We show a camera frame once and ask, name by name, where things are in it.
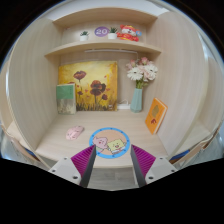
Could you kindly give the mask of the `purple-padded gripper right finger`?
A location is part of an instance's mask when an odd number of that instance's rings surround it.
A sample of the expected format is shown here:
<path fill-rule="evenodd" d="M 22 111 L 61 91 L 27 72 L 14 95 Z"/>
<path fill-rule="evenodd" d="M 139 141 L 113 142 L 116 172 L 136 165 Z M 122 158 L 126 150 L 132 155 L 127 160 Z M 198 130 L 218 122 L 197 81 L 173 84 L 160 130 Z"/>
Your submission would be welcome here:
<path fill-rule="evenodd" d="M 131 158 L 139 187 L 143 187 L 177 171 L 166 158 L 155 157 L 135 145 L 131 146 Z"/>

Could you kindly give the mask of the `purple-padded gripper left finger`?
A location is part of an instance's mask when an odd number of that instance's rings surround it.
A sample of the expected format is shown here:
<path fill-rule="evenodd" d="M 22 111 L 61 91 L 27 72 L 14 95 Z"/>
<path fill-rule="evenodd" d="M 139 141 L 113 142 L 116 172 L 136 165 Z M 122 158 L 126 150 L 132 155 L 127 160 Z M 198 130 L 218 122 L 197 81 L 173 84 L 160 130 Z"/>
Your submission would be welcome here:
<path fill-rule="evenodd" d="M 49 172 L 81 187 L 87 187 L 96 157 L 96 146 L 92 145 L 71 158 L 59 160 Z"/>

